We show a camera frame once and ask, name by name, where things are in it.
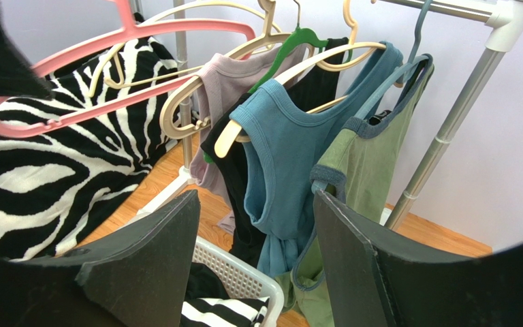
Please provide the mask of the black top on green hanger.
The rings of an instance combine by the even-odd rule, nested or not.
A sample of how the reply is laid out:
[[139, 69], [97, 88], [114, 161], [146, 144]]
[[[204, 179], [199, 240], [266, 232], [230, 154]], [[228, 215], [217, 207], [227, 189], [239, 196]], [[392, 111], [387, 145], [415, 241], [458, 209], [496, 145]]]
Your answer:
[[[198, 185], [220, 195], [232, 209], [233, 245], [230, 253], [257, 268], [266, 234], [252, 225], [244, 209], [247, 188], [247, 159], [241, 143], [233, 143], [226, 157], [215, 155], [214, 145], [229, 123], [229, 115], [251, 96], [249, 90], [261, 80], [276, 59], [278, 49], [259, 56], [236, 61], [223, 55], [201, 74], [205, 91], [198, 96], [202, 112], [209, 109], [212, 126], [200, 135], [200, 150], [191, 162], [191, 173]], [[315, 66], [297, 82], [290, 82], [287, 93], [292, 102], [308, 112], [334, 100], [339, 72], [328, 72]]]

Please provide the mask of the metal clothes rack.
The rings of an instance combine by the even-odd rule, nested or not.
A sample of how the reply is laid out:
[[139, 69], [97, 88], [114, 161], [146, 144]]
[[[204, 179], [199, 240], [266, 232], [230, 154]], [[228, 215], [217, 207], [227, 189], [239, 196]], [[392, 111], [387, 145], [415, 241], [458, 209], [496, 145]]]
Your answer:
[[456, 132], [499, 63], [523, 34], [523, 1], [393, 1], [393, 4], [482, 22], [492, 29], [485, 50], [454, 102], [449, 114], [413, 173], [395, 208], [386, 210], [385, 226], [397, 230], [437, 167]]

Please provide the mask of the green plastic hanger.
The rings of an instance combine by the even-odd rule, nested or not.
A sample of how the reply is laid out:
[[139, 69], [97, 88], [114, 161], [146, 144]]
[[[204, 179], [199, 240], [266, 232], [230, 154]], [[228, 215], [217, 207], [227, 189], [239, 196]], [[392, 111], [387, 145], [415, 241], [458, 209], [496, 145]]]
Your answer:
[[[309, 51], [309, 57], [313, 55], [314, 48], [317, 48], [319, 52], [327, 48], [330, 39], [321, 40], [312, 29], [300, 27], [301, 6], [298, 1], [295, 1], [295, 3], [298, 6], [298, 22], [295, 30], [282, 41], [282, 46], [276, 53], [274, 61], [268, 68], [267, 72], [238, 100], [238, 102], [232, 107], [232, 110], [254, 94], [254, 92], [256, 92], [264, 82], [271, 79], [278, 72], [278, 69], [286, 58], [298, 48], [307, 48]], [[227, 123], [226, 128], [222, 131], [221, 140], [218, 141], [219, 147], [222, 149], [222, 151], [219, 151], [220, 153], [224, 153], [225, 155], [229, 153], [231, 144], [228, 140], [230, 135], [234, 136], [235, 143], [250, 142], [250, 137], [244, 131], [238, 129], [236, 124], [233, 122]]]

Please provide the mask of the teal plastic hanger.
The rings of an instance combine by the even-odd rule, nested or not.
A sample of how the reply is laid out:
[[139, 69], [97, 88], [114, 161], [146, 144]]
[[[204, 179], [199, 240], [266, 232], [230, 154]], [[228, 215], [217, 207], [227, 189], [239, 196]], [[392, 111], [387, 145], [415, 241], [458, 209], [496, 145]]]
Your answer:
[[[419, 13], [419, 16], [417, 18], [417, 23], [415, 26], [415, 41], [413, 44], [413, 47], [411, 49], [408, 61], [404, 63], [402, 66], [396, 68], [393, 73], [388, 77], [382, 84], [379, 86], [376, 91], [366, 100], [365, 104], [362, 105], [362, 107], [358, 110], [358, 112], [355, 114], [355, 117], [359, 119], [364, 119], [367, 115], [367, 110], [370, 110], [374, 108], [375, 104], [379, 102], [379, 100], [383, 97], [385, 92], [393, 85], [400, 85], [400, 83], [406, 82], [415, 71], [415, 68], [419, 64], [419, 62], [423, 61], [424, 59], [428, 59], [427, 55], [421, 55], [416, 57], [417, 51], [419, 49], [420, 42], [422, 40], [422, 26], [424, 23], [424, 20], [426, 18], [426, 15], [430, 9], [430, 6], [433, 1], [427, 0], [424, 1], [421, 7], [421, 11]], [[343, 2], [343, 17], [345, 19], [345, 22], [347, 25], [351, 27], [351, 44], [355, 41], [356, 33], [358, 32], [358, 23], [353, 18], [351, 12], [350, 12], [350, 3], [351, 1], [344, 1]], [[343, 101], [347, 96], [341, 97], [339, 99], [335, 99], [331, 102], [328, 102], [324, 105], [321, 105], [319, 107], [316, 107], [315, 109], [312, 109], [308, 111], [308, 113], [318, 113], [322, 112], [335, 104], [340, 103]], [[318, 189], [326, 190], [327, 185], [333, 183], [325, 182], [325, 181], [318, 181], [314, 180], [312, 184], [312, 191], [315, 193]]]

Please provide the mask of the olive green tank top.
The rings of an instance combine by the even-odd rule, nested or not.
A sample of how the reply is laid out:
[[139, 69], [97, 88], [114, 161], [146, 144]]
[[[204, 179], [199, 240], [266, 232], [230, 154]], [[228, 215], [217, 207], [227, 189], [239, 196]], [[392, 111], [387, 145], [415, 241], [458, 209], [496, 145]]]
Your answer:
[[[328, 183], [326, 192], [375, 223], [381, 220], [413, 112], [434, 72], [432, 56], [425, 55], [428, 59], [419, 62], [413, 75], [393, 84], [364, 119], [354, 115], [345, 122], [311, 170], [312, 183], [333, 183]], [[310, 326], [334, 325], [315, 230], [293, 270], [276, 281], [285, 288], [286, 311], [297, 311]]]

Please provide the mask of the white plastic laundry basket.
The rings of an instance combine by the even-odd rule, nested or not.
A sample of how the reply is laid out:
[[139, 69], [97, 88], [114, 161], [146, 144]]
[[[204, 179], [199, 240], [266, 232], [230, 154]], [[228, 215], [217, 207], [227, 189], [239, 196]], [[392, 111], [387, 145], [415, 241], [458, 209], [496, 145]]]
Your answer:
[[274, 279], [200, 236], [195, 241], [193, 261], [207, 265], [232, 298], [268, 297], [268, 312], [262, 326], [277, 325], [284, 305], [284, 293]]

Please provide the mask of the blue tank top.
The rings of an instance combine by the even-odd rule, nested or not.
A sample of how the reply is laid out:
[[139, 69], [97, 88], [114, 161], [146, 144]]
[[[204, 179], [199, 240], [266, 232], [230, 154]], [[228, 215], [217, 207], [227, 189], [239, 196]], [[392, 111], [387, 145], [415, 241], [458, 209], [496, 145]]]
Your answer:
[[346, 98], [323, 112], [315, 109], [336, 99], [338, 74], [315, 67], [291, 87], [275, 80], [263, 83], [230, 114], [249, 136], [243, 145], [248, 179], [244, 209], [266, 235], [259, 271], [275, 277], [294, 267], [314, 226], [313, 166], [345, 121], [402, 60], [392, 44], [376, 50], [347, 89]]

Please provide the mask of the zebra striped blanket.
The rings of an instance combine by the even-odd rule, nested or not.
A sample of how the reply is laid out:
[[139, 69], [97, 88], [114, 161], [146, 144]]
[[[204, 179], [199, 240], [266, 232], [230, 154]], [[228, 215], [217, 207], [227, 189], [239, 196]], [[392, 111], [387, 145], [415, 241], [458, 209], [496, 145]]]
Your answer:
[[[118, 52], [125, 89], [97, 83], [93, 72], [107, 51], [48, 75], [54, 99], [10, 98], [0, 119], [30, 125], [84, 110], [164, 82], [177, 64], [153, 37], [127, 42]], [[159, 125], [166, 94], [24, 139], [0, 136], [0, 258], [58, 255], [91, 234], [129, 197], [176, 144]]]

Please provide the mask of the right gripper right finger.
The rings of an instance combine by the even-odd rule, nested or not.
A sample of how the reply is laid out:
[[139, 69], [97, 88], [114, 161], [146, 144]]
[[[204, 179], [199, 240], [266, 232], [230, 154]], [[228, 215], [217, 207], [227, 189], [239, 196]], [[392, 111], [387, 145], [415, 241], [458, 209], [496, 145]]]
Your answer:
[[523, 326], [523, 244], [480, 258], [435, 249], [315, 195], [336, 326]]

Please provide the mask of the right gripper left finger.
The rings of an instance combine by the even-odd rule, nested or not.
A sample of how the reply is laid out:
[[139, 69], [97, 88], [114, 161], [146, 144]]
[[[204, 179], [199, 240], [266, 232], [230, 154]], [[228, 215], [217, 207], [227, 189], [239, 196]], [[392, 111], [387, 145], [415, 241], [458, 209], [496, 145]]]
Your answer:
[[59, 257], [0, 259], [0, 326], [177, 326], [197, 191]]

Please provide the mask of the black white striped tank top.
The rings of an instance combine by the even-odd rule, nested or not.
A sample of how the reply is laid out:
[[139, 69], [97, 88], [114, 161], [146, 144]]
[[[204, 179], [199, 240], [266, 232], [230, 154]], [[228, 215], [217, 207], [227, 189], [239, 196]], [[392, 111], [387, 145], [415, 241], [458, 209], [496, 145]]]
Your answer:
[[196, 298], [183, 303], [180, 326], [261, 326], [270, 297]]

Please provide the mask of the mauve tank top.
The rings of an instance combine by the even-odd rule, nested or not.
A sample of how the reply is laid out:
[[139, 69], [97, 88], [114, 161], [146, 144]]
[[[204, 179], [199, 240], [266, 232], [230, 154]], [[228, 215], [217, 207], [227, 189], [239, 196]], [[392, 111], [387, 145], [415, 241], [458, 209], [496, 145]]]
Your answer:
[[[202, 86], [195, 92], [199, 118], [210, 119], [210, 125], [199, 132], [201, 143], [213, 132], [213, 127], [221, 122], [223, 115], [233, 110], [240, 97], [261, 80], [274, 63], [278, 51], [278, 48], [274, 48], [245, 60], [216, 54], [197, 72], [202, 80]], [[240, 143], [234, 143], [233, 149], [237, 154], [221, 159], [221, 168], [206, 163], [203, 150], [198, 149], [190, 163], [190, 174], [198, 186], [221, 196], [227, 204], [234, 202], [232, 210], [238, 234], [246, 238], [265, 238], [259, 229], [252, 226], [250, 217], [243, 209], [247, 161]]]

